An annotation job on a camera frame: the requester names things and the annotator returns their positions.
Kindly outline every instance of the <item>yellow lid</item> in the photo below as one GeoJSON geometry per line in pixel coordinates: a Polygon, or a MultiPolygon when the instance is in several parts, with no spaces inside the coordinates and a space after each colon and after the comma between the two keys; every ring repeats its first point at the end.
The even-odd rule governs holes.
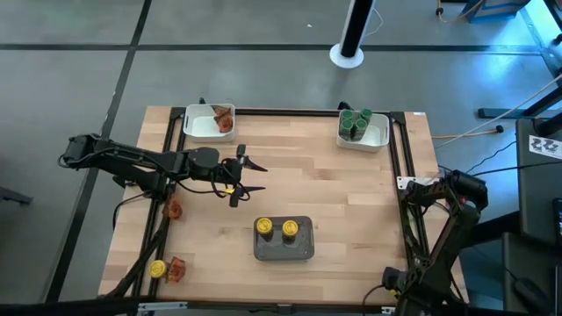
{"type": "Polygon", "coordinates": [[[162,260],[154,260],[150,263],[150,276],[155,278],[164,277],[167,269],[166,262],[162,260]]]}
{"type": "Polygon", "coordinates": [[[287,220],[283,223],[283,235],[287,237],[296,236],[299,232],[299,225],[294,220],[287,220]]]}
{"type": "Polygon", "coordinates": [[[271,229],[273,229],[273,223],[271,219],[260,218],[256,222],[256,229],[258,233],[270,233],[271,229]]]}

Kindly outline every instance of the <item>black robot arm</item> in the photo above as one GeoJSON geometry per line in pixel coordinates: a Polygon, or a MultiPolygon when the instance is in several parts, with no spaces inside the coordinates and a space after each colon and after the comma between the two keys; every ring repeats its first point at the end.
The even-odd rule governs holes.
{"type": "Polygon", "coordinates": [[[416,261],[408,271],[386,268],[383,285],[400,294],[396,315],[437,314],[443,302],[463,308],[451,286],[450,269],[478,224],[480,212],[487,207],[487,188],[483,181],[455,170],[438,183],[423,185],[409,182],[401,197],[410,204],[429,207],[437,199],[446,199],[449,218],[429,258],[416,261]]]}
{"type": "Polygon", "coordinates": [[[230,194],[230,206],[236,207],[238,200],[251,190],[241,184],[241,170],[248,168],[267,171],[255,165],[246,155],[246,146],[239,145],[236,158],[219,162],[219,151],[215,148],[200,147],[182,152],[156,153],[131,147],[113,140],[102,139],[96,134],[84,134],[69,139],[66,152],[59,158],[59,165],[65,168],[99,168],[115,177],[117,183],[136,183],[143,191],[151,192],[155,198],[166,198],[166,182],[185,179],[207,181],[217,196],[230,194]],[[230,191],[219,191],[216,183],[223,183],[230,191]]]}

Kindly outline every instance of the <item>white container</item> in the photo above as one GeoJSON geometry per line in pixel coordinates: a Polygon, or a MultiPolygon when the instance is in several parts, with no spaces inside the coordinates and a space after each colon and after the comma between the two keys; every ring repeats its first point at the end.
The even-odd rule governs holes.
{"type": "Polygon", "coordinates": [[[382,114],[373,113],[367,130],[360,141],[346,141],[340,137],[340,120],[335,130],[335,143],[339,147],[355,150],[363,150],[376,153],[380,148],[388,145],[388,128],[390,122],[388,117],[382,114]]]}
{"type": "Polygon", "coordinates": [[[231,141],[235,136],[236,117],[232,104],[191,104],[185,108],[184,133],[193,142],[224,142],[231,141]],[[232,130],[228,133],[219,132],[214,121],[215,112],[211,105],[230,108],[232,111],[232,130]]]}

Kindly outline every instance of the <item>wooden tabletop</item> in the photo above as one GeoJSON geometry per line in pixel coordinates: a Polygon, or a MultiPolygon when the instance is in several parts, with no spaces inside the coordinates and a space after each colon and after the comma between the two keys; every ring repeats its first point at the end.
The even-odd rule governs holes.
{"type": "MultiPolygon", "coordinates": [[[[162,150],[170,109],[147,108],[138,147],[162,150]]],[[[437,176],[425,114],[408,112],[406,118],[416,175],[437,176]]],[[[245,169],[242,182],[267,190],[253,192],[250,201],[230,208],[226,199],[178,187],[184,215],[170,224],[164,260],[172,256],[184,259],[187,272],[177,284],[161,282],[158,298],[360,305],[363,295],[380,284],[385,267],[405,269],[388,147],[376,154],[339,148],[336,126],[337,118],[237,116],[233,143],[187,141],[185,148],[216,147],[221,158],[233,157],[237,144],[246,144],[252,161],[269,172],[245,169]],[[291,215],[312,219],[314,257],[297,262],[258,261],[252,244],[254,220],[291,215]]],[[[396,140],[401,154],[400,134],[396,140]]],[[[402,156],[400,162],[406,170],[402,156]]],[[[188,180],[183,184],[196,190],[210,189],[209,183],[188,180]]],[[[139,193],[138,188],[130,188],[124,198],[139,193]]],[[[149,204],[141,200],[121,207],[100,294],[112,290],[137,259],[149,204]]],[[[447,218],[447,213],[436,207],[426,214],[431,247],[447,218]]],[[[468,299],[458,261],[453,275],[468,299]]],[[[148,292],[148,282],[146,273],[142,293],[148,292]]],[[[367,302],[396,304],[384,290],[372,293],[367,302]]]]}

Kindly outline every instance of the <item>green object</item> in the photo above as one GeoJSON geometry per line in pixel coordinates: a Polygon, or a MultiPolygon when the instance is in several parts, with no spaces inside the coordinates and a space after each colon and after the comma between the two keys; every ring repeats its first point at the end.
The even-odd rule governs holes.
{"type": "Polygon", "coordinates": [[[354,127],[355,127],[355,133],[353,133],[353,137],[351,138],[351,140],[353,141],[359,141],[363,138],[363,135],[365,135],[365,131],[367,130],[367,121],[359,118],[357,121],[355,121],[354,127]]]}
{"type": "Polygon", "coordinates": [[[342,111],[342,118],[341,119],[353,119],[353,111],[350,110],[343,110],[342,111]]]}
{"type": "Polygon", "coordinates": [[[351,119],[342,119],[340,123],[340,137],[344,140],[351,138],[351,130],[353,130],[353,121],[351,119]]]}
{"type": "Polygon", "coordinates": [[[369,109],[362,109],[361,110],[361,119],[364,119],[365,121],[367,121],[367,124],[369,124],[369,121],[371,120],[372,117],[372,111],[369,109]]]}

